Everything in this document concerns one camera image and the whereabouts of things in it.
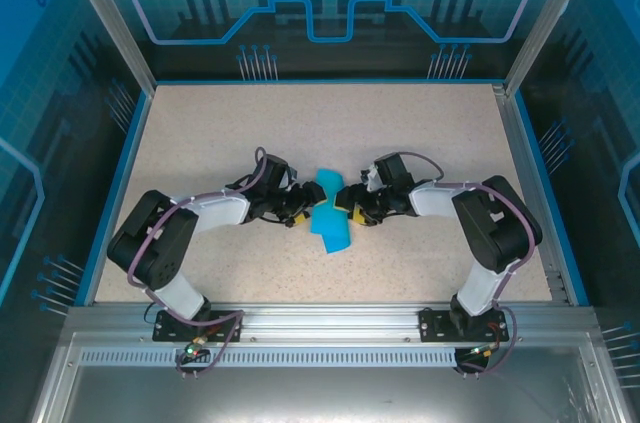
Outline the blue paper sheet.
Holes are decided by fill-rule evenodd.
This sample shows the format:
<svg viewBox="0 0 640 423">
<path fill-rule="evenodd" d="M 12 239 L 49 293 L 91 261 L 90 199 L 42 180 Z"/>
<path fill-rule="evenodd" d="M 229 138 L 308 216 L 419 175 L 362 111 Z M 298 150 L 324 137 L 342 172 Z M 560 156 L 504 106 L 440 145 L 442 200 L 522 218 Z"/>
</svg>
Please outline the blue paper sheet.
<svg viewBox="0 0 640 423">
<path fill-rule="evenodd" d="M 310 232 L 322 238 L 327 254 L 347 249 L 351 245 L 348 213 L 335 206 L 335 198 L 345 185 L 340 173 L 319 169 L 315 182 L 325 192 L 326 200 L 314 206 L 311 214 Z"/>
</svg>

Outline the steel front tray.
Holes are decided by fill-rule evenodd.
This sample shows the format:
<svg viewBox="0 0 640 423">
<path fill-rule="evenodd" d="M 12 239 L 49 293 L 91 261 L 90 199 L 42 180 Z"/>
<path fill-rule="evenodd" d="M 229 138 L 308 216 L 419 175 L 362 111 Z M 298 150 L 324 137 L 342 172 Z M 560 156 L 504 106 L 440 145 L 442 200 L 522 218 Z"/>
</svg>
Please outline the steel front tray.
<svg viewBox="0 0 640 423">
<path fill-rule="evenodd" d="M 57 350 L 29 423 L 640 423 L 606 353 L 583 337 L 523 343 L 502 366 L 90 367 Z"/>
</svg>

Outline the aluminium mounting rail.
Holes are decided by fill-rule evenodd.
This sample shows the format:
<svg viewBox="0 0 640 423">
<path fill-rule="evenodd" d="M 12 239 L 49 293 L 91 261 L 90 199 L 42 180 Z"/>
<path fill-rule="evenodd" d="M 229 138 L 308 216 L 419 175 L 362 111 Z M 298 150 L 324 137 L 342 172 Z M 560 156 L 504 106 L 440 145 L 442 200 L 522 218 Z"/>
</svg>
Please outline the aluminium mounting rail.
<svg viewBox="0 0 640 423">
<path fill-rule="evenodd" d="M 519 341 L 532 338 L 584 336 L 598 330 L 590 307 L 550 303 L 508 305 L 516 323 L 509 333 Z M 400 344 L 420 340 L 421 304 L 245 306 L 240 342 L 262 345 Z M 151 338 L 151 325 L 142 318 L 142 304 L 100 304 L 70 310 L 62 337 L 69 341 L 135 344 Z"/>
</svg>

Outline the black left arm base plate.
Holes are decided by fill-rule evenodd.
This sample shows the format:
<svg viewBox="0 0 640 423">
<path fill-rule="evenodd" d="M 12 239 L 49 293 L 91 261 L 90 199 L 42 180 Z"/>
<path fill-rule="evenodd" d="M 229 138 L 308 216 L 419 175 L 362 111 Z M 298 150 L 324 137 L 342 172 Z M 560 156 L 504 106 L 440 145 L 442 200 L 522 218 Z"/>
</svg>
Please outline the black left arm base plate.
<svg viewBox="0 0 640 423">
<path fill-rule="evenodd" d="M 197 327 L 187 325 L 170 316 L 165 310 L 156 314 L 152 331 L 154 342 L 187 343 L 196 337 L 205 337 L 207 343 L 222 343 L 225 338 L 232 334 L 231 342 L 240 340 L 241 327 L 232 329 L 235 319 L 231 318 L 219 325 L 207 327 Z"/>
</svg>

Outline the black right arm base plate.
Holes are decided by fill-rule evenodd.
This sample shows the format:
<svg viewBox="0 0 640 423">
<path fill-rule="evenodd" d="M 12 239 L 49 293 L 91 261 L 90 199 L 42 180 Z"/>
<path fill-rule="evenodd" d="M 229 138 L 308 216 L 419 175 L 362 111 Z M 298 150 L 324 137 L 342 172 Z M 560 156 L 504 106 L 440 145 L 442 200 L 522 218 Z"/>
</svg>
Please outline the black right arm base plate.
<svg viewBox="0 0 640 423">
<path fill-rule="evenodd" d="M 418 329 L 423 343 L 508 342 L 505 314 L 491 309 L 480 316 L 467 317 L 451 310 L 425 308 L 418 313 Z"/>
</svg>

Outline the aluminium side rail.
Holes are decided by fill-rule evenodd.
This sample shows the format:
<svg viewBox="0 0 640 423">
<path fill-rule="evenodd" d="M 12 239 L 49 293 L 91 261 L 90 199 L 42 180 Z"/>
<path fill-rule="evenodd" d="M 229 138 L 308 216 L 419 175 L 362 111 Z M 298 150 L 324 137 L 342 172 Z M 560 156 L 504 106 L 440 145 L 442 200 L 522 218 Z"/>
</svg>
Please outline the aluminium side rail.
<svg viewBox="0 0 640 423">
<path fill-rule="evenodd" d="M 501 295 L 503 301 L 547 301 L 555 305 L 573 303 L 566 282 L 566 261 L 556 232 L 534 152 L 514 98 L 503 86 L 492 86 L 518 181 L 513 184 L 543 234 L 530 260 L 517 269 Z"/>
</svg>

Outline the aluminium frame post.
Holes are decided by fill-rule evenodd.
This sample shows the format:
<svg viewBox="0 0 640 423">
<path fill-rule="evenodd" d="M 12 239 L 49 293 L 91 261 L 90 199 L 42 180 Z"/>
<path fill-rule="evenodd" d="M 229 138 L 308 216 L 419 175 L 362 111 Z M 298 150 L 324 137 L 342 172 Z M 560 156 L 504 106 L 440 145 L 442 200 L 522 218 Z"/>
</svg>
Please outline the aluminium frame post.
<svg viewBox="0 0 640 423">
<path fill-rule="evenodd" d="M 157 82 L 114 0 L 89 0 L 140 88 L 150 98 Z"/>
<path fill-rule="evenodd" d="M 570 0 L 546 0 L 531 32 L 527 36 L 507 77 L 504 80 L 506 98 L 515 96 L 528 72 L 531 70 L 542 48 L 547 42 L 558 20 Z"/>
</svg>

